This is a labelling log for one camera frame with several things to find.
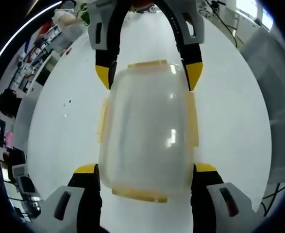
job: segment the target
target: clear plastic box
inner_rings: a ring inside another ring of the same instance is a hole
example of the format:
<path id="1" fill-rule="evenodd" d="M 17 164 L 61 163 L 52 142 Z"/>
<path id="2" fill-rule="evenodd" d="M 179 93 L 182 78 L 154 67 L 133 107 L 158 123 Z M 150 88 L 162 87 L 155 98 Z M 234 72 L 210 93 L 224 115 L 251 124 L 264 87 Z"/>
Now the clear plastic box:
<path id="1" fill-rule="evenodd" d="M 192 182 L 196 123 L 182 67 L 129 65 L 115 77 L 102 112 L 101 181 L 139 200 L 165 202 L 184 192 Z"/>

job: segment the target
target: white tabletop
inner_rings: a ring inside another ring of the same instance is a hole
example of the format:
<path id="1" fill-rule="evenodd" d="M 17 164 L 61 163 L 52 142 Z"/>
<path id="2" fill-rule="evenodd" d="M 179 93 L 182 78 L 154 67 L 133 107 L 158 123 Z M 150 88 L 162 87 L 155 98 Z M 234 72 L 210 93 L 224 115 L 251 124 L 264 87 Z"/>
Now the white tabletop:
<path id="1" fill-rule="evenodd" d="M 205 20 L 204 69 L 196 88 L 200 145 L 195 161 L 217 167 L 257 210 L 268 181 L 271 134 L 265 102 L 247 63 Z M 166 59 L 181 65 L 163 13 L 134 15 L 121 33 L 117 72 L 128 64 Z M 43 198 L 67 185 L 81 165 L 97 163 L 97 127 L 109 91 L 95 72 L 83 34 L 50 74 L 36 105 L 28 143 L 30 176 Z M 101 225 L 111 232 L 192 232 L 190 195 L 155 204 L 119 198 L 101 186 Z"/>

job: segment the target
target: transparent plastic container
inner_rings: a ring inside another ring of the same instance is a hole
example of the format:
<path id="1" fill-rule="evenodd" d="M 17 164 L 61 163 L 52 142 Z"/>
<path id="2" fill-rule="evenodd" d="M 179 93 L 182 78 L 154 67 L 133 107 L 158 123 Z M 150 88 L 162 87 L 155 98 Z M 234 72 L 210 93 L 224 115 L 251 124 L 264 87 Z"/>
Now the transparent plastic container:
<path id="1" fill-rule="evenodd" d="M 190 187 L 193 108 L 182 67 L 129 65 L 115 77 L 104 107 L 99 170 L 113 193 L 154 201 Z"/>

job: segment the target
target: window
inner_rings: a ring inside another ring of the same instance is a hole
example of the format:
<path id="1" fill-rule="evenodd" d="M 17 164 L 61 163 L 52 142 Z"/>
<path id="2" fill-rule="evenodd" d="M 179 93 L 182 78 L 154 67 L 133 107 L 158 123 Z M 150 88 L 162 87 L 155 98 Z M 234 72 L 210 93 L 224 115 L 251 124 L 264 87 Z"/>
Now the window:
<path id="1" fill-rule="evenodd" d="M 257 18 L 258 7 L 256 0 L 236 0 L 236 7 L 243 13 Z"/>
<path id="2" fill-rule="evenodd" d="M 262 24 L 270 30 L 273 26 L 273 22 L 273 18 L 268 14 L 266 10 L 263 10 Z"/>

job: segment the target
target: plastic container lid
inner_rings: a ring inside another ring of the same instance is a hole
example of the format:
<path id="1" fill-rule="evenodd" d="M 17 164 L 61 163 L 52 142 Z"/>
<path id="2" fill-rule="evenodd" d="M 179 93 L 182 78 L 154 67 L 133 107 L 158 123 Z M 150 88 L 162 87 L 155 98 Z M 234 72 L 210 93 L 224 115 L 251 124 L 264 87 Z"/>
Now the plastic container lid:
<path id="1" fill-rule="evenodd" d="M 189 188 L 192 98 L 183 68 L 166 61 L 129 65 L 117 74 L 100 133 L 103 184 L 141 200 Z"/>

